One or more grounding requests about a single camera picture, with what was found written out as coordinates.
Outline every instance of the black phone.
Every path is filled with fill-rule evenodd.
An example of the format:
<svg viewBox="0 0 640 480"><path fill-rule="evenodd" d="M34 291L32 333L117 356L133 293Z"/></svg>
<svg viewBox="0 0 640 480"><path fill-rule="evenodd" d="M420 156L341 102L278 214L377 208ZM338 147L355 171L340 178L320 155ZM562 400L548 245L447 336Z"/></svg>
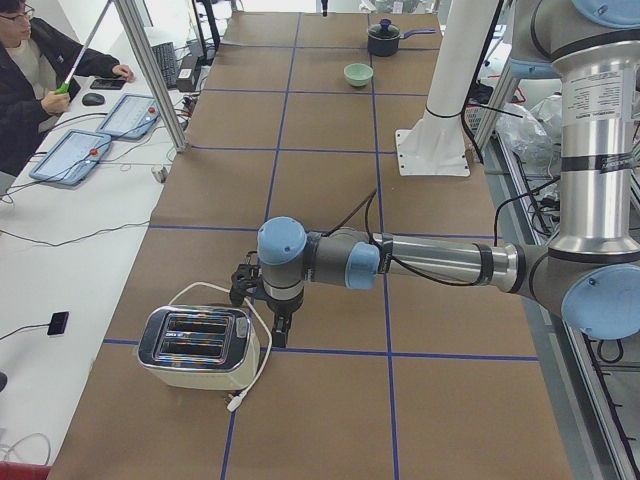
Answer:
<svg viewBox="0 0 640 480"><path fill-rule="evenodd" d="M96 78L89 88L94 90L120 90L127 83L121 78Z"/></svg>
<svg viewBox="0 0 640 480"><path fill-rule="evenodd" d="M47 335L62 335L65 328L67 328L68 318L69 312L56 312L51 315L51 322L49 323Z"/></svg>

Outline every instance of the wire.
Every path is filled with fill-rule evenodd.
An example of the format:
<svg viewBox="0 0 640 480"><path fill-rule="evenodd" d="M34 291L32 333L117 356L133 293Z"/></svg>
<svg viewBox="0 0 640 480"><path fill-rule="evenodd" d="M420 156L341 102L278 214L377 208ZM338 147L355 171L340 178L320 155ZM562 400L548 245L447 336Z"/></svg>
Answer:
<svg viewBox="0 0 640 480"><path fill-rule="evenodd" d="M0 444L0 449L5 450L4 452L4 457L3 457L3 461L8 461L10 455L15 452L16 448L18 447L18 445L20 445L21 443L29 440L30 438L35 438L35 437L42 437L44 438L45 442L47 442L47 459L44 461L44 463L42 464L42 466L48 465L49 464L49 460L51 460L51 440L49 440L49 437L47 437L44 433L32 433L30 435L27 435L26 437L22 437L20 440L18 440L17 442L15 442L13 445L7 445L4 443Z"/></svg>
<svg viewBox="0 0 640 480"><path fill-rule="evenodd" d="M61 127L65 123L73 122L74 120L78 120L79 118L94 117L96 115L102 115L104 117L104 116L107 116L109 114L108 113L102 113L102 112L85 113L84 115L78 115L77 117L68 118L67 120L64 120L64 121L62 121L60 123L56 123L51 129L49 129L49 131L51 132L52 130L55 130L56 128Z"/></svg>
<svg viewBox="0 0 640 480"><path fill-rule="evenodd" d="M378 242L376 242L375 238L373 238L373 234L371 233L371 229L369 228L369 209L371 208L371 203L373 202L374 198L375 198L375 195L372 195L367 200L367 207L365 208L365 212L364 212L364 227L367 232L367 235L369 236L369 243L374 245L382 254L382 247ZM425 278L427 280L431 280L432 282L439 283L441 285L447 285L449 287L471 287L476 285L475 283L449 282L447 280L440 280L439 278L435 278L435 277L432 277L431 275L428 275L427 273L425 273L423 270L420 270L419 268L412 267L408 263L405 263L399 258L395 257L393 254L390 255L390 258L391 260L396 262L398 265L400 265L402 268L404 268L405 270L408 270L414 275L417 275L421 278Z"/></svg>
<svg viewBox="0 0 640 480"><path fill-rule="evenodd" d="M493 217L493 246L494 247L498 246L498 217L500 216L500 211L506 205L508 205L511 202L514 202L514 201L519 200L519 199L524 198L524 197L529 197L529 196L535 195L537 193L540 193L541 190L547 188L549 185L553 185L558 180L560 180L560 177L555 177L554 179L549 180L546 183L543 183L539 187L534 188L530 192L525 192L523 194L517 195L517 196L512 197L512 198L509 198L509 199L505 200L504 202L502 202L500 205L498 205L498 208L496 209L496 214Z"/></svg>
<svg viewBox="0 0 640 480"><path fill-rule="evenodd" d="M471 131L471 128L469 128L469 125L467 125L467 119L465 117L466 117L465 116L465 111L463 110L462 113L460 113L460 120L462 122L462 129L464 130L464 133L467 134L467 137L469 137L469 140L471 140L471 145L473 145L473 149L475 150L476 155L478 156L478 161L482 165L484 165L484 157L482 156L482 152L480 151L480 147L478 146L478 143L476 142L475 135Z"/></svg>
<svg viewBox="0 0 640 480"><path fill-rule="evenodd" d="M60 242L60 243L50 243L44 240L35 240L33 238L16 235L15 233L7 232L6 230L2 230L2 229L0 229L0 233L4 233L5 235L9 235L10 237L17 238L18 240L24 240L26 242L35 243L37 245L44 245L45 247L61 247L63 245L68 245L69 243L75 243L81 240L86 240L87 238L95 237L96 235L100 235L102 233L111 233L117 230L122 230L127 227L141 227L143 225L147 225L148 223L149 223L149 220L147 220L146 222L140 222L140 223L125 223L124 225L120 225L119 227L103 228L101 230L98 230L97 232L93 232L88 235L83 235L82 237L74 238L73 240L65 240L64 242Z"/></svg>
<svg viewBox="0 0 640 480"><path fill-rule="evenodd" d="M18 332L21 332L22 330L27 330L29 328L42 328L42 327L48 327L49 324L48 323L41 323L38 325L26 325L24 327L20 327L15 329L13 332L11 333L7 333L6 335L3 335L2 337L0 337L0 340L4 340L5 338L9 338L11 335L15 335Z"/></svg>
<svg viewBox="0 0 640 480"><path fill-rule="evenodd" d="M127 130L126 132L121 133L120 135L116 135L116 136L111 137L111 138L109 139L109 141L108 141L108 142L105 142L105 143L103 143L103 144L101 144L101 145L98 145L97 147L93 147L93 148L91 149L91 151L93 151L93 150L100 150L102 147L104 147L104 146L106 146L106 145L109 145L112 141L114 141L114 140L119 140L119 139L121 139L122 137L124 137L125 135L127 135L128 133L130 133L130 132L132 132L132 131L134 131L134 130L137 130L138 128L144 127L145 125L148 125L148 124L150 124L150 123L153 123L153 122L155 122L156 120L157 120L157 117L152 118L151 120L149 120L149 121L147 121L147 122L144 122L144 123L142 123L142 124L140 124L140 125L136 125L135 127L131 128L130 130ZM6 192L5 192L4 194L0 195L0 202L13 204L13 203L15 203L15 202L14 202L13 197L12 197L11 195L15 195L16 193L18 193L18 192L20 192L20 191L24 190L25 188L32 187L32 186L34 186L34 185L39 185L40 183L48 182L48 181L50 181L50 180L52 180L52 179L54 179L54 178L55 178L55 179L57 179L57 178L58 178L58 177L60 177L61 175L62 175L62 177L61 177L59 180L64 180L64 178L66 177L67 173L69 173L69 172L70 172L74 167L76 167L78 164L80 164L80 163L82 163L82 162L85 162L85 161L87 161L87 160L90 160L90 159L89 159L89 157L91 156L91 151L90 151L89 153L87 153L87 155L85 155L85 157L84 157L83 159L78 160L77 162L73 163L71 166L69 166L69 167L65 168L65 169L64 169L64 170L62 170L61 172L58 172L58 173L56 173L56 174L54 174L54 175L51 175L51 176L49 176L49 177L47 177L47 178L45 178L45 179L43 179L43 180L36 180L36 181L33 181L33 182L25 183L25 184L23 184L23 185L17 185L17 186L9 187L9 188L6 190ZM5 200L4 200L4 197L9 197L10 202L5 201Z"/></svg>
<svg viewBox="0 0 640 480"><path fill-rule="evenodd" d="M213 283L206 283L206 282L194 282L191 285L183 288L180 292L178 292L169 302L169 305L173 305L174 302L176 300L178 300L178 298L180 298L182 295L184 295L185 293L187 293L189 290L191 290L194 287L207 287L207 288L212 288L214 290L218 290L220 292L224 292L224 293L229 293L229 290L223 287L219 287L218 285L215 285ZM258 321L260 322L260 325L262 325L262 328L264 328L264 331L267 333L267 338L269 339L268 345L267 345L267 351L264 355L264 358L262 359L262 363L260 364L260 368L258 368L258 371L256 372L255 377L253 377L253 380L251 381L251 383L245 387L240 393L238 393L237 395L233 395L231 396L229 403L227 405L227 410L229 410L230 412L234 412L241 404L242 404L242 400L244 399L244 397L247 396L247 394L249 393L249 390L251 390L253 388L253 386L256 384L256 382L258 381L258 379L260 378L260 375L262 375L262 371L264 370L265 365L267 364L267 360L269 359L269 354L271 353L271 347L273 345L273 338L271 337L271 330L269 330L269 328L267 327L267 325L264 323L264 320L262 320L262 317L260 316L260 314L258 313L258 311L255 309L255 307L251 304L251 302L249 301L248 298L244 299L244 302L247 304L247 306L249 307L249 309L251 310L251 312L256 316L256 318L258 319Z"/></svg>
<svg viewBox="0 0 640 480"><path fill-rule="evenodd" d="M351 220L351 219L353 218L353 216L354 216L356 213L358 213L362 207L364 207L364 205L365 205L365 204L366 204L366 203L371 199L371 197L374 197L374 196L375 196L375 194L377 193L377 191L378 191L378 189L377 189L377 188L374 188L374 189L373 189L373 191L372 191L369 195L367 195L367 196L365 197L365 199L364 199L364 200L362 200L362 202L360 202L360 203L358 204L358 206L357 206L356 208L354 208L354 209L351 211L351 213L350 213L349 215L347 215L347 216L346 216L346 218L345 218L344 220L342 220L338 225L336 225L335 227L333 227L333 228L332 228L331 230L329 230L328 232L323 233L323 234L322 234L322 236L323 236L323 237L328 237L329 235L331 235L331 234L335 233L336 231L338 231L338 230L340 230L342 227L344 227L344 226L345 226L345 224L346 224L349 220Z"/></svg>
<svg viewBox="0 0 640 480"><path fill-rule="evenodd" d="M120 160L122 157L129 154L129 152L135 150L136 148L144 147L147 143L149 143L149 141L151 140L151 137L153 137L153 134L156 133L156 130L159 130L160 128L167 128L167 127L166 125L158 125L156 128L153 129L150 135L147 135L147 139L144 142L134 145L133 147L129 148L129 150L126 150L124 153L121 153L120 155L118 155L116 158L112 158L110 160L100 160L100 162L101 163L115 162L116 160Z"/></svg>
<svg viewBox="0 0 640 480"><path fill-rule="evenodd" d="M602 355L602 347L604 346L604 340L600 340L598 342L598 347L596 349L596 352L598 353L598 358L602 360L604 363L609 363L609 364L618 363L620 360L622 360L622 357L624 356L624 348L622 346L622 340L617 339L616 345L618 346L618 354L614 358L605 358Z"/></svg>
<svg viewBox="0 0 640 480"><path fill-rule="evenodd" d="M488 105L483 105L482 103L467 103L467 108L469 108L469 107L485 108L487 110L491 110L492 112L503 113L505 115L511 115L512 117L516 117L516 118L524 118L522 115L518 115L517 113L507 112L506 110L500 110L499 108L493 108L493 107L490 107Z"/></svg>

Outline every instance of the pot lid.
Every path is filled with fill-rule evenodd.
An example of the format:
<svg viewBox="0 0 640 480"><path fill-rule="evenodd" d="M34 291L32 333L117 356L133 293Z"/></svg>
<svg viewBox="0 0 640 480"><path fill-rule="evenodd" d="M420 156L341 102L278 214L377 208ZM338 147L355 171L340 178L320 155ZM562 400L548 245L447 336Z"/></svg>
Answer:
<svg viewBox="0 0 640 480"><path fill-rule="evenodd" d="M379 24L370 25L367 32L380 40L393 40L400 36L400 29L392 24L388 18L383 18Z"/></svg>

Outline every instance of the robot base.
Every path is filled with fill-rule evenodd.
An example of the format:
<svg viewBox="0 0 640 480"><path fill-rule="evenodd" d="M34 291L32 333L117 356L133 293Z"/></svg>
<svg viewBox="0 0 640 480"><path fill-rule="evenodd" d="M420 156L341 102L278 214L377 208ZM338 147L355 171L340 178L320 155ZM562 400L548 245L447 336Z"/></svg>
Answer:
<svg viewBox="0 0 640 480"><path fill-rule="evenodd" d="M446 121L455 124L456 119ZM430 127L437 127L434 122L429 123ZM429 128L420 119L413 130L396 130L396 151L402 176L470 174L461 128Z"/></svg>

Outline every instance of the blue joint cap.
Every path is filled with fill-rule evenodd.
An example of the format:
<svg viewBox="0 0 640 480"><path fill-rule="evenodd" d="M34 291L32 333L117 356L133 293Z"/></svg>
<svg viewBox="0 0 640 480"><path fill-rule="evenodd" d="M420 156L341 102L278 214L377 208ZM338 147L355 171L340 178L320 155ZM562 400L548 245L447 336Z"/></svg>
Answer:
<svg viewBox="0 0 640 480"><path fill-rule="evenodd" d="M514 78L542 80L549 78L560 78L550 63L531 62L528 60L511 59L511 75Z"/></svg>
<svg viewBox="0 0 640 480"><path fill-rule="evenodd" d="M582 277L562 301L562 319L600 340L640 331L640 267L610 265Z"/></svg>
<svg viewBox="0 0 640 480"><path fill-rule="evenodd" d="M375 284L379 263L380 251L374 245L356 243L347 261L344 284L354 290L370 290Z"/></svg>
<svg viewBox="0 0 640 480"><path fill-rule="evenodd" d="M258 230L258 257L267 265L284 265L302 253L307 234L297 220L276 217Z"/></svg>
<svg viewBox="0 0 640 480"><path fill-rule="evenodd" d="M638 0L572 0L582 15L603 27L631 29L640 27Z"/></svg>

